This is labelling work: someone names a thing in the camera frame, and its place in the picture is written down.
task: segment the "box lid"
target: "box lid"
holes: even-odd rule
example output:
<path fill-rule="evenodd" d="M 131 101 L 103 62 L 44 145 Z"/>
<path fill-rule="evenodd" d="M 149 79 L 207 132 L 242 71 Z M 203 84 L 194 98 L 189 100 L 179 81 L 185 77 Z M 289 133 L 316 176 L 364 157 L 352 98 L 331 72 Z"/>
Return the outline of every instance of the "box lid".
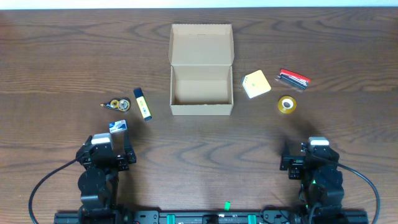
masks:
<path fill-rule="evenodd" d="M 169 60 L 172 65 L 232 65 L 232 25 L 172 24 Z"/>

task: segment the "yellow label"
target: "yellow label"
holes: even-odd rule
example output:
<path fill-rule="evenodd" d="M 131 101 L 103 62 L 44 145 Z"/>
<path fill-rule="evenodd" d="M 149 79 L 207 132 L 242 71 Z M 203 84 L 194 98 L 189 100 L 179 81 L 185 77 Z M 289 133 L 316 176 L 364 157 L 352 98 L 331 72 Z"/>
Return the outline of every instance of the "yellow label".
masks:
<path fill-rule="evenodd" d="M 151 116 L 150 111 L 148 110 L 147 102 L 143 96 L 138 97 L 137 99 L 138 107 L 141 110 L 142 116 L 144 118 Z"/>

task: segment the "table surface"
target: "table surface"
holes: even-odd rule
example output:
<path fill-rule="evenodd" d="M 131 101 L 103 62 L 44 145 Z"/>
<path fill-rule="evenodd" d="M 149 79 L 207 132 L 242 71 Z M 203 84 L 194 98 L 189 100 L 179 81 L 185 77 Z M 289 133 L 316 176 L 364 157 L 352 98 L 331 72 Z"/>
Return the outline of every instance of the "table surface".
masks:
<path fill-rule="evenodd" d="M 170 25 L 232 24 L 231 116 L 172 116 Z M 381 195 L 378 223 L 398 219 L 398 8 L 123 9 L 0 12 L 0 222 L 30 223 L 29 195 L 75 157 L 91 134 L 125 119 L 137 164 L 120 173 L 119 202 L 162 210 L 260 210 L 299 203 L 300 182 L 279 171 L 288 139 L 297 152 L 326 136 L 340 162 Z M 277 83 L 284 67 L 310 78 L 303 93 Z M 249 99 L 240 81 L 261 69 L 272 90 Z M 153 119 L 100 103 L 134 99 L 141 87 Z M 291 95 L 292 114 L 277 101 Z M 116 136 L 116 143 L 121 136 Z M 81 205 L 73 164 L 34 199 L 41 223 Z M 370 186 L 343 170 L 346 208 L 373 219 Z"/>

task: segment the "small blue and white box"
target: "small blue and white box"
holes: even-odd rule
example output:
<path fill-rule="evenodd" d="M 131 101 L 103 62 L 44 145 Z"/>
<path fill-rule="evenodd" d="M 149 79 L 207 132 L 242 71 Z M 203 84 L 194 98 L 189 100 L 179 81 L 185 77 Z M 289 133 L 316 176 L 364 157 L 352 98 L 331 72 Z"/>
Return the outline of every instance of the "small blue and white box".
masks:
<path fill-rule="evenodd" d="M 109 132 L 111 134 L 127 130 L 126 120 L 116 121 L 109 124 Z"/>

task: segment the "blue cap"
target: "blue cap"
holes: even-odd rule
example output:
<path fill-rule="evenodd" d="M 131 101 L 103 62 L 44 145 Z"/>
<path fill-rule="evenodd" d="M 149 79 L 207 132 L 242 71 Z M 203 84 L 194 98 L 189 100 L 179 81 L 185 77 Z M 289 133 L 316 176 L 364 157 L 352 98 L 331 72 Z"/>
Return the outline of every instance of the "blue cap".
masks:
<path fill-rule="evenodd" d="M 142 93 L 141 88 L 136 88 L 134 90 L 134 95 L 136 96 L 136 98 L 140 98 L 140 97 L 144 96 L 144 94 Z"/>

